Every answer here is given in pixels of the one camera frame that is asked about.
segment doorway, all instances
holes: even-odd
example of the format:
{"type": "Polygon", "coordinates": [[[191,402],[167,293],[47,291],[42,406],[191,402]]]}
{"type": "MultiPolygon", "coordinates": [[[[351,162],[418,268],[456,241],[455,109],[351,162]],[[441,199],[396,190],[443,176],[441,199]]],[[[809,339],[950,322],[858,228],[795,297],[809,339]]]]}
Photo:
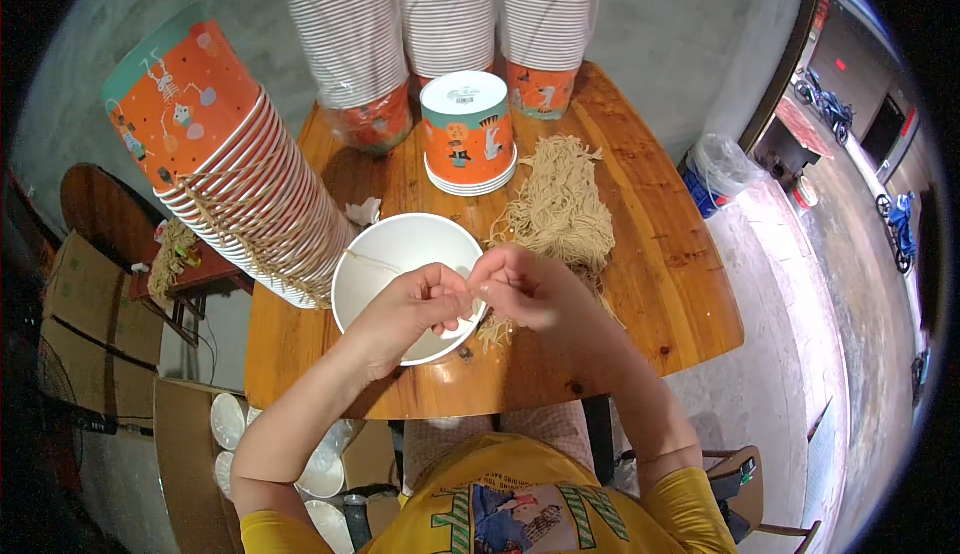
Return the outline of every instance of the doorway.
{"type": "Polygon", "coordinates": [[[870,154],[870,159],[877,168],[883,164],[890,150],[893,149],[897,135],[904,128],[904,122],[906,122],[906,115],[888,93],[883,98],[880,110],[873,117],[870,130],[863,136],[863,142],[860,143],[863,150],[870,154]]]}

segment hand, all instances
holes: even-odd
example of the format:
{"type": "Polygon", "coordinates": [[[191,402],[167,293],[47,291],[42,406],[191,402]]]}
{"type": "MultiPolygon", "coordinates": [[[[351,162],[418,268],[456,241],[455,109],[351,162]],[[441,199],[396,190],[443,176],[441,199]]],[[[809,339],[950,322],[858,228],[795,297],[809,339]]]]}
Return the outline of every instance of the hand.
{"type": "Polygon", "coordinates": [[[365,364],[366,380],[387,376],[427,329],[440,335],[469,319],[474,298],[466,280],[435,262],[390,282],[347,328],[337,347],[365,364]]]}
{"type": "Polygon", "coordinates": [[[553,346],[592,352],[623,334],[562,260],[539,259],[517,244],[486,252],[466,284],[498,316],[554,338],[553,346]]]}

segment street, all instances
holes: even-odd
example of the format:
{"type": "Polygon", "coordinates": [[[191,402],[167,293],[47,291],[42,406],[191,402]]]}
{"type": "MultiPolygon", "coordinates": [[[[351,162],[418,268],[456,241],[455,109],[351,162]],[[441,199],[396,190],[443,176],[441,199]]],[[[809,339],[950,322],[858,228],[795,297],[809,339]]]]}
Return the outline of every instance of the street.
{"type": "Polygon", "coordinates": [[[890,487],[910,438],[913,326],[904,281],[866,181],[813,109],[797,102],[792,89],[786,97],[834,156],[804,169],[820,201],[801,222],[826,276],[846,358],[850,440],[836,534],[837,543],[845,543],[890,487]]]}

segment stack of paper cups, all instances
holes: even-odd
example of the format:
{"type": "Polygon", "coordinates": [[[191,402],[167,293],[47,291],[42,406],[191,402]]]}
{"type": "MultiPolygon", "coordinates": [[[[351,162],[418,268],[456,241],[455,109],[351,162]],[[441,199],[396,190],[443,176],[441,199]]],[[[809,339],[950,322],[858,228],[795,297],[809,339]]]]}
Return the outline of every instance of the stack of paper cups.
{"type": "Polygon", "coordinates": [[[430,181],[455,196],[480,196],[507,184],[517,147],[507,85],[496,75],[460,71],[420,92],[430,181]]]}
{"type": "Polygon", "coordinates": [[[423,83],[494,63],[494,0],[400,0],[403,37],[423,83]]]}
{"type": "Polygon", "coordinates": [[[501,0],[510,102],[522,113],[559,118],[594,35],[600,0],[501,0]]]}
{"type": "Polygon", "coordinates": [[[287,0],[320,104],[350,145],[384,152],[412,127],[399,0],[287,0]]]}
{"type": "Polygon", "coordinates": [[[356,229],[202,7],[137,45],[101,97],[153,192],[224,258],[301,308],[356,229]]]}

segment scooter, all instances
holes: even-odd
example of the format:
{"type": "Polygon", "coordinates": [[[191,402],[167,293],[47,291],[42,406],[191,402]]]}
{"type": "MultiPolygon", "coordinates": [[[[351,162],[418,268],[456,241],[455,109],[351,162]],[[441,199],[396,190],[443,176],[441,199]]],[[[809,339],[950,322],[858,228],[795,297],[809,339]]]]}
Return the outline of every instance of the scooter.
{"type": "Polygon", "coordinates": [[[890,196],[880,194],[876,197],[876,211],[880,212],[887,223],[887,234],[894,246],[896,269],[903,274],[910,271],[917,256],[917,241],[910,228],[910,216],[913,214],[912,201],[916,196],[911,191],[896,196],[896,206],[890,196]]]}
{"type": "Polygon", "coordinates": [[[820,118],[833,131],[837,143],[846,146],[857,112],[850,104],[840,100],[833,91],[824,91],[820,86],[820,76],[814,70],[807,69],[803,76],[804,79],[798,80],[793,86],[794,95],[804,104],[814,104],[820,112],[820,118]]]}

